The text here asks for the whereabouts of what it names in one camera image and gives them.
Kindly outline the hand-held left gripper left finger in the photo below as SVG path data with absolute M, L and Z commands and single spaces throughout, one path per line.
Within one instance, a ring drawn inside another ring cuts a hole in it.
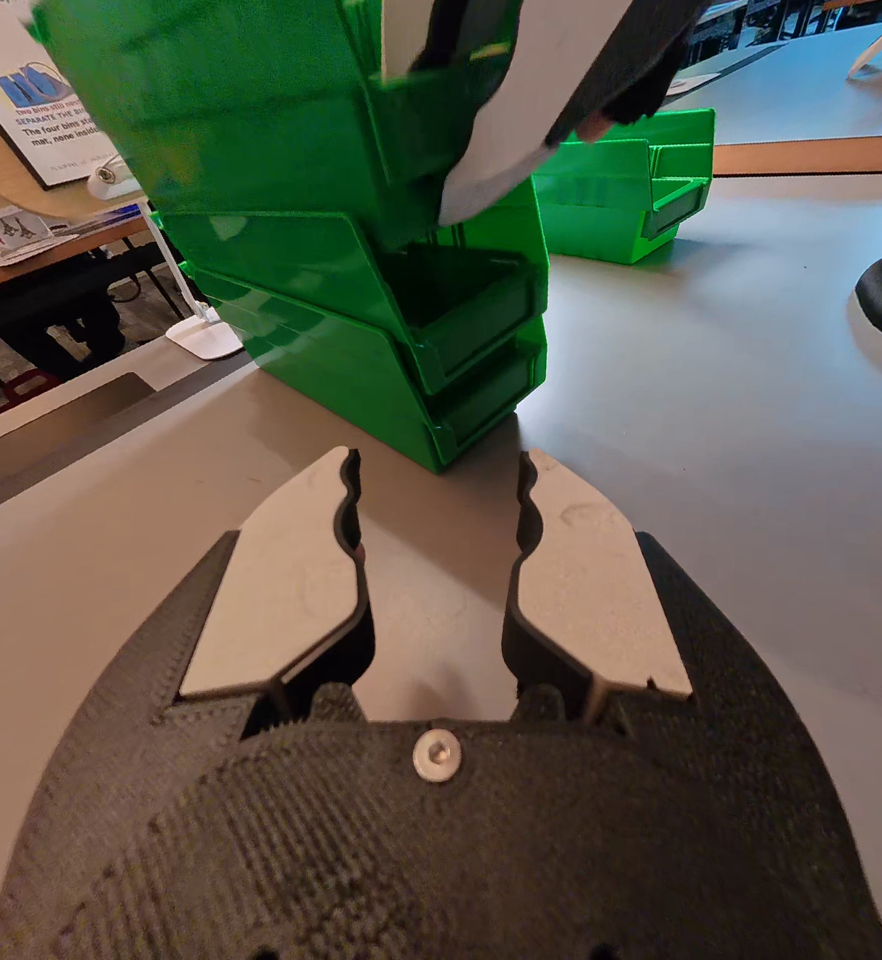
M 375 627 L 358 504 L 361 454 L 337 446 L 242 523 L 179 695 L 310 702 L 372 665 Z

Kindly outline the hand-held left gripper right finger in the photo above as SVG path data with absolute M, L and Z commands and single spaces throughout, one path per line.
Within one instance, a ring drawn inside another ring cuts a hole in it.
M 502 658 L 518 699 L 546 687 L 563 702 L 687 701 L 693 685 L 629 520 L 538 448 L 519 454 L 517 498 Z

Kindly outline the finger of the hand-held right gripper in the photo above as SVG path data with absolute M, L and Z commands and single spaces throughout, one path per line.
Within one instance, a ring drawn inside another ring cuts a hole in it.
M 385 1 L 382 74 L 459 74 L 499 83 L 514 51 L 521 6 L 520 1 Z
M 467 149 L 447 174 L 439 227 L 490 209 L 552 155 L 551 129 L 629 6 L 520 2 L 508 68 L 475 115 Z

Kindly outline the green plastic bin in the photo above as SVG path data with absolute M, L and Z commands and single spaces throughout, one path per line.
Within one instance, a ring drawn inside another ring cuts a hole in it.
M 162 214 L 201 275 L 320 308 L 391 339 L 436 395 L 547 308 L 548 256 L 533 186 L 398 248 L 344 212 Z
M 533 175 L 547 250 L 632 266 L 671 243 L 707 203 L 715 133 L 709 107 L 565 141 Z
M 507 71 L 507 44 L 387 77 L 381 2 L 31 2 L 51 55 L 165 219 L 337 213 L 398 249 Z
M 434 474 L 504 422 L 546 378 L 542 317 L 518 324 L 430 394 L 385 331 L 186 265 L 257 366 Z

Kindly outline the light grey desk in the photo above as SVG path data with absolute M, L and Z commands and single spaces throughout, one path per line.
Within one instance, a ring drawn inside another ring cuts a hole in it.
M 215 541 L 328 450 L 361 456 L 375 722 L 504 721 L 521 450 L 651 534 L 758 651 L 826 762 L 882 916 L 882 175 L 735 178 L 639 268 L 558 257 L 542 388 L 442 475 L 253 362 L 149 342 L 0 416 L 151 391 L 0 480 L 0 889 L 111 659 Z

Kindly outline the wooden-edged side table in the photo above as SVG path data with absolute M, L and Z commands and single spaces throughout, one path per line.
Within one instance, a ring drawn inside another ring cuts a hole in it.
M 662 111 L 715 113 L 717 176 L 882 173 L 882 51 L 853 78 L 882 24 L 718 54 L 682 71 L 708 80 Z

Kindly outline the red plastic container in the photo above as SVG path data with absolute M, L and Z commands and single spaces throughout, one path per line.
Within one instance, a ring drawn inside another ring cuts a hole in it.
M 62 382 L 58 377 L 45 370 L 37 367 L 28 369 L 2 385 L 3 402 L 0 403 L 0 415 L 49 392 L 61 384 Z

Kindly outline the printed instruction sheet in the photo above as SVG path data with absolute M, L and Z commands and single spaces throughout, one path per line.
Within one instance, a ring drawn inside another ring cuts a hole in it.
M 86 181 L 117 154 L 8 2 L 0 2 L 0 136 L 45 190 Z

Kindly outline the long wooden table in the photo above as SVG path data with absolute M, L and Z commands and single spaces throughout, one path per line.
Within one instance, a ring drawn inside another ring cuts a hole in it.
M 91 250 L 121 242 L 149 230 L 149 223 L 138 215 L 124 221 L 100 224 L 96 230 L 59 237 L 59 242 L 30 255 L 18 255 L 13 260 L 0 260 L 0 284 L 10 282 L 55 263 L 87 253 Z

